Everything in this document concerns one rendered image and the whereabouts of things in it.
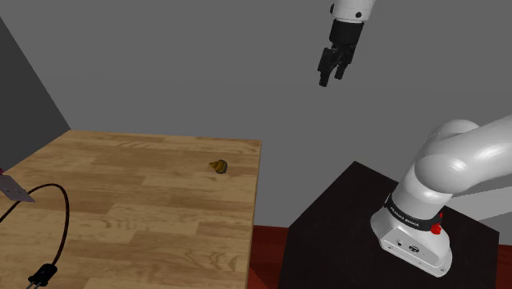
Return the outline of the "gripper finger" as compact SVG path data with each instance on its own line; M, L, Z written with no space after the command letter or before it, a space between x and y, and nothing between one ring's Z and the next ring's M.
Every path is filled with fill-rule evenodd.
M319 85L326 87L332 70L337 66L338 53L335 48L324 48L321 59L318 63L318 71L320 72Z
M336 64L335 78L337 80L341 80L343 78L346 68L348 67L348 65L350 63L352 63L353 57L354 57L353 49L347 49L347 50L338 49L336 51L337 64Z

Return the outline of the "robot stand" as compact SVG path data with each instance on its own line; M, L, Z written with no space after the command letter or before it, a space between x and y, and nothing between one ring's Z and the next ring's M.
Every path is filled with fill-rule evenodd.
M449 207L453 253L436 278L384 251L371 216L396 181L354 162L290 225L278 289L496 289L498 231Z

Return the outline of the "grey flat device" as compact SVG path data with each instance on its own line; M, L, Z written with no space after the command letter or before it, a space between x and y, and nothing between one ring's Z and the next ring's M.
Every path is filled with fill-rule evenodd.
M35 200L11 176L4 175L0 169L0 191L12 201L30 202Z

